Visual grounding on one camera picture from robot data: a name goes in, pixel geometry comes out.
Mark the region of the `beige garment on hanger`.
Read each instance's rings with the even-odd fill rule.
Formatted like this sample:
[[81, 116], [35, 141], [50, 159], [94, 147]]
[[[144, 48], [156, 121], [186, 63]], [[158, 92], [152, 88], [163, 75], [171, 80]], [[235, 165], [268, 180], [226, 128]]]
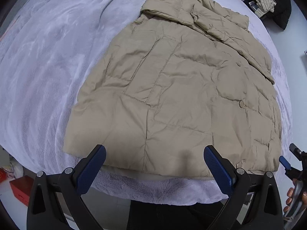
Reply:
[[255, 14], [261, 18], [268, 12], [274, 12], [276, 2], [274, 0], [255, 0], [258, 8], [255, 11]]

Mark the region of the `red box on floor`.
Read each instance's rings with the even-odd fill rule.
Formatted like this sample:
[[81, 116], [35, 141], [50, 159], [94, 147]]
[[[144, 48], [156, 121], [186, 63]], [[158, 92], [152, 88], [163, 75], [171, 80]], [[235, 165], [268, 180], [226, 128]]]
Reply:
[[22, 202], [25, 206], [29, 205], [33, 182], [34, 180], [29, 176], [23, 176], [9, 182], [14, 197], [16, 197], [17, 200]]

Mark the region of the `lavender fleece bed blanket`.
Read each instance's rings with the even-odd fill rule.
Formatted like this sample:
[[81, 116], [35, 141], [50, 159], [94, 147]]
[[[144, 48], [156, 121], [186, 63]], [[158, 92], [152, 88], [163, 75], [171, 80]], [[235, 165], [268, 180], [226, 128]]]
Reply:
[[[28, 0], [1, 38], [1, 146], [33, 172], [62, 172], [81, 157], [64, 151], [78, 92], [112, 40], [140, 17], [146, 0]], [[249, 19], [271, 59], [281, 114], [281, 154], [289, 156], [290, 94], [278, 51], [241, 0], [213, 0]], [[224, 199], [209, 177], [167, 177], [105, 164], [93, 186], [106, 194], [170, 205]]]

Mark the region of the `beige puffer jacket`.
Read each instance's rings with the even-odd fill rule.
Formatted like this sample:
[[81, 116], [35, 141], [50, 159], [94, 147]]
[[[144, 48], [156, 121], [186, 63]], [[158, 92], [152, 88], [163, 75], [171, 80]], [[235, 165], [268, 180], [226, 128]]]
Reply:
[[276, 171], [281, 114], [271, 59], [249, 19], [213, 0], [146, 0], [84, 81], [64, 151], [98, 145], [106, 165], [209, 177], [214, 146], [234, 166]]

